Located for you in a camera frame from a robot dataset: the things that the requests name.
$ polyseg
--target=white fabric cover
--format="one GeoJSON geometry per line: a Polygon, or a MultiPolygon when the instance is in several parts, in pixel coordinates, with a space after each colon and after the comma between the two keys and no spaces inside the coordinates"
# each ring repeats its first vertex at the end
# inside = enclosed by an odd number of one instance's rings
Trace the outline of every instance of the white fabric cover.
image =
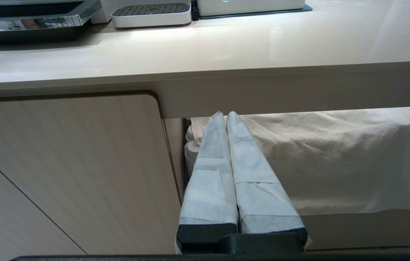
{"type": "Polygon", "coordinates": [[[241,118],[300,215],[410,209],[410,107],[241,118]]]}
{"type": "Polygon", "coordinates": [[[238,216],[228,134],[223,114],[217,112],[203,133],[179,224],[237,224],[238,216]]]}
{"type": "Polygon", "coordinates": [[[242,233],[304,228],[273,169],[235,112],[227,119],[231,165],[242,233]]]}

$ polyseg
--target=cabinet door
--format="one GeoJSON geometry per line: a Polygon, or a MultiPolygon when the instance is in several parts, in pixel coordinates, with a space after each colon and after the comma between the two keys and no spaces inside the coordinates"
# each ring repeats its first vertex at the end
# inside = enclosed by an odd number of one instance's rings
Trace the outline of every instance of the cabinet door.
{"type": "Polygon", "coordinates": [[[0,102],[0,170],[88,254],[174,253],[180,204],[152,96],[0,102]]]}
{"type": "Polygon", "coordinates": [[[0,173],[0,261],[84,252],[0,173]]]}

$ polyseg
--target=countertop edge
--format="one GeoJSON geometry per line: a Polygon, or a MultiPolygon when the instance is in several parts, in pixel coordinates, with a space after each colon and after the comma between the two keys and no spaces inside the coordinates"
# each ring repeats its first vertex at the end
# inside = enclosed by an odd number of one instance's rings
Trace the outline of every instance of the countertop edge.
{"type": "Polygon", "coordinates": [[[120,84],[120,83],[148,83],[155,81],[185,80],[185,79],[211,79],[211,78],[239,78],[270,75],[300,75],[300,74],[338,74],[362,73],[374,71],[401,71],[410,70],[410,61],[350,64],[332,66],[299,66],[284,68],[249,68],[215,71],[182,71],[166,73],[150,73],[137,75],[112,75],[81,77],[68,79],[39,79],[14,82],[0,82],[0,91],[29,88],[49,88],[62,86],[88,86],[95,84],[120,84]]]}

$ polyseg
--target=countertop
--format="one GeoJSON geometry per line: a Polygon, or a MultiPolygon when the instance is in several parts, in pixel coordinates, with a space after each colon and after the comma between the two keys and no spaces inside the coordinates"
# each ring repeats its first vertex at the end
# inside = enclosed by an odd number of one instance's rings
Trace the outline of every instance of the countertop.
{"type": "Polygon", "coordinates": [[[74,42],[0,46],[0,89],[410,68],[410,0],[306,3],[314,10],[162,28],[110,23],[74,42]]]}

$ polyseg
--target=cabinet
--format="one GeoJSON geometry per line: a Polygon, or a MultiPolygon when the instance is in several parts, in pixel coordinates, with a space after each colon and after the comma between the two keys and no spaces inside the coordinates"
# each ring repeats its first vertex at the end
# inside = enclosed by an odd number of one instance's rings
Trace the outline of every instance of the cabinet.
{"type": "Polygon", "coordinates": [[[84,254],[0,173],[0,261],[55,253],[84,254]]]}
{"type": "Polygon", "coordinates": [[[180,203],[153,96],[0,102],[0,170],[88,254],[174,253],[180,203]]]}

